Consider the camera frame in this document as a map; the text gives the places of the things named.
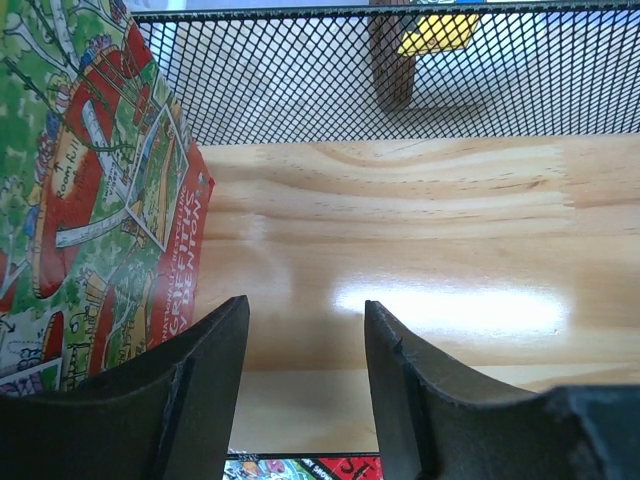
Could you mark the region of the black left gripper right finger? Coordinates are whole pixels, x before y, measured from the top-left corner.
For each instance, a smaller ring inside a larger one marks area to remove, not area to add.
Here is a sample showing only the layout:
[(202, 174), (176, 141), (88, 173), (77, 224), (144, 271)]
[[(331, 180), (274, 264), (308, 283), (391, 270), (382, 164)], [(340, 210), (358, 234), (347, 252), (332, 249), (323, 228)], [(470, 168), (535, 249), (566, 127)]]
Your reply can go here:
[(372, 410), (387, 479), (636, 479), (639, 388), (542, 393), (487, 376), (365, 304)]

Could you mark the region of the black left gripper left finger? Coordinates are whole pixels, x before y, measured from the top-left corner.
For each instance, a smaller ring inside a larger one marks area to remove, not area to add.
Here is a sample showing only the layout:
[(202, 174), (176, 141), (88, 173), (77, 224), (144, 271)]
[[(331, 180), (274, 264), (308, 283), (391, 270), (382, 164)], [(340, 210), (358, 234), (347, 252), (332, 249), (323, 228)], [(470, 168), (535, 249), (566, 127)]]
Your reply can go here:
[(248, 327), (233, 297), (75, 390), (3, 396), (2, 478), (222, 478)]

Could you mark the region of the red back cover book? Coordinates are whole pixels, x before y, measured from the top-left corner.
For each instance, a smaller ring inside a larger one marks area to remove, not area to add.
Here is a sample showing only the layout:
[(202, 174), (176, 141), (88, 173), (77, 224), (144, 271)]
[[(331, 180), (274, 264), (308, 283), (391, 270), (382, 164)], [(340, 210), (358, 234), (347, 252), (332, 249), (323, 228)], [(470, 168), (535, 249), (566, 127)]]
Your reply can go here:
[(72, 390), (192, 326), (214, 182), (173, 26), (1, 5), (1, 393)]

